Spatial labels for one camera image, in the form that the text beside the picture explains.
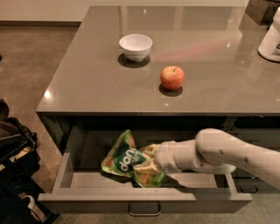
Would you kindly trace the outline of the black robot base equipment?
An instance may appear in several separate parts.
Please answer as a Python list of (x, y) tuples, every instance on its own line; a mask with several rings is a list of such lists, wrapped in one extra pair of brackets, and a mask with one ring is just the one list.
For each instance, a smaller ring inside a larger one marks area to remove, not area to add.
[(53, 224), (58, 217), (38, 202), (43, 190), (32, 179), (39, 169), (37, 134), (0, 100), (0, 224)]

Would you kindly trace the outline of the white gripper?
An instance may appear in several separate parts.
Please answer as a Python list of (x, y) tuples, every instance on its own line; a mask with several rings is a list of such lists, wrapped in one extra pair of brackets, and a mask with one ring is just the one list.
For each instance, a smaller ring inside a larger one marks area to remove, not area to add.
[(179, 173), (180, 169), (175, 162), (174, 156), (175, 144), (175, 141), (169, 141), (142, 147), (140, 151), (147, 157), (154, 157), (155, 163), (147, 160), (141, 164), (136, 164), (133, 166), (134, 171), (152, 175), (159, 174), (161, 170), (166, 173)]

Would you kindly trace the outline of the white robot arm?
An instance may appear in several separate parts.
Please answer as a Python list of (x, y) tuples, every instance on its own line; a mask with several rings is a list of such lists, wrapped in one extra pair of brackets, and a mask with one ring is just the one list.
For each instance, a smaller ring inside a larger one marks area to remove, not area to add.
[(203, 129), (193, 140), (151, 144), (143, 148), (143, 154), (147, 160), (133, 166), (138, 173), (229, 174), (240, 168), (280, 188), (280, 152), (246, 143), (218, 129)]

